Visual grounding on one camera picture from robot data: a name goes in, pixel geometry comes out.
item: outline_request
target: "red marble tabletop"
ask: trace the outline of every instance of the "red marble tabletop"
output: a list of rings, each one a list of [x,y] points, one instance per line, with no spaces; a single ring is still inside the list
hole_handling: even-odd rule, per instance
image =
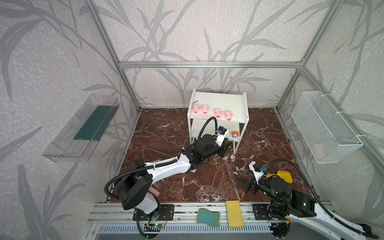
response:
[[[293,162],[296,160],[272,108],[250,108],[249,118],[234,163],[229,158],[232,154],[230,148],[224,158],[211,157],[209,163],[203,164],[195,173],[176,174],[155,183],[153,187],[161,193],[159,201],[269,202],[270,199],[261,193],[255,196],[244,194],[242,187],[237,183],[237,177],[252,179],[248,169],[251,161],[262,162],[267,166],[278,159],[284,158]],[[124,172],[132,160],[140,158],[145,162],[153,162],[167,159],[175,156],[181,147],[188,145],[187,109],[143,109],[120,173]],[[278,163],[270,172],[277,170],[291,173],[293,189],[310,193],[293,166]]]

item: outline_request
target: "green sponge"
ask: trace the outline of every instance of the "green sponge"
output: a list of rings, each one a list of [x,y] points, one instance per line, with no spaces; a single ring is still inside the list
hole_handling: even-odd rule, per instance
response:
[[[204,223],[210,227],[220,227],[219,224],[220,213],[219,212],[211,212],[208,209],[199,209],[197,213],[197,223]]]

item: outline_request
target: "mesh basket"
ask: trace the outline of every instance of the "mesh basket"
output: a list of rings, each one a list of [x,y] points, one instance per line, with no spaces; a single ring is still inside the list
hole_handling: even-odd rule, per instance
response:
[[[340,162],[363,145],[319,91],[303,92],[291,115],[318,163]]]

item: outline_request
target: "grey floor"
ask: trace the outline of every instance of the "grey floor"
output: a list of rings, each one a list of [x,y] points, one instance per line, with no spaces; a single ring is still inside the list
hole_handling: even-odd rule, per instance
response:
[[[140,234],[98,234],[96,240],[144,240]],[[269,233],[205,233],[205,234],[160,234],[156,240],[276,240]],[[298,223],[291,223],[291,230],[285,240],[327,240],[323,235]]]

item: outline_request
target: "floral wallpaper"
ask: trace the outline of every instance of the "floral wallpaper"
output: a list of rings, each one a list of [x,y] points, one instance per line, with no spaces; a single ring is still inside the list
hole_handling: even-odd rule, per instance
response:
[[[120,61],[300,61],[331,0],[95,0]],[[277,105],[293,69],[125,69],[142,106],[185,107],[193,88]]]
[[[78,239],[137,116],[82,1],[0,1],[0,239]],[[87,163],[42,156],[90,93],[121,106]]]
[[[384,153],[383,54],[384,1],[345,1],[306,68]],[[356,223],[368,223],[384,236],[384,177],[359,149],[339,163],[318,164],[290,113],[303,91],[300,77],[280,109],[306,170],[323,200]]]

